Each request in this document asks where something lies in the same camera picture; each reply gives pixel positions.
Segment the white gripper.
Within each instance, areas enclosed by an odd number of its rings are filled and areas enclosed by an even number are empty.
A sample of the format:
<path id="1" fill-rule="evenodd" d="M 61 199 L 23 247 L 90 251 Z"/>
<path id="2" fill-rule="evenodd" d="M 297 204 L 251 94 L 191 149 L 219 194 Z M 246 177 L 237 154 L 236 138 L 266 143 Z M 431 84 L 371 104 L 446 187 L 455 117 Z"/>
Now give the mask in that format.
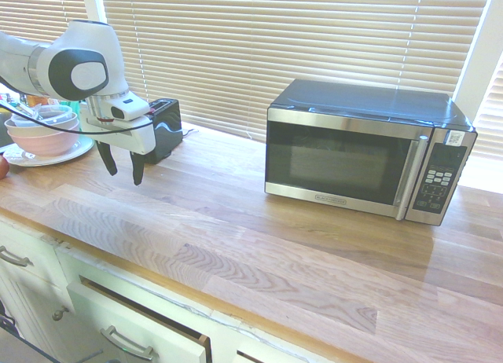
<path id="1" fill-rule="evenodd" d="M 135 185 L 142 183 L 145 156 L 156 146 L 149 103 L 138 96 L 92 96 L 80 107 L 80 126 L 96 141 L 100 157 L 111 176 L 117 174 L 110 145 L 130 151 Z"/>

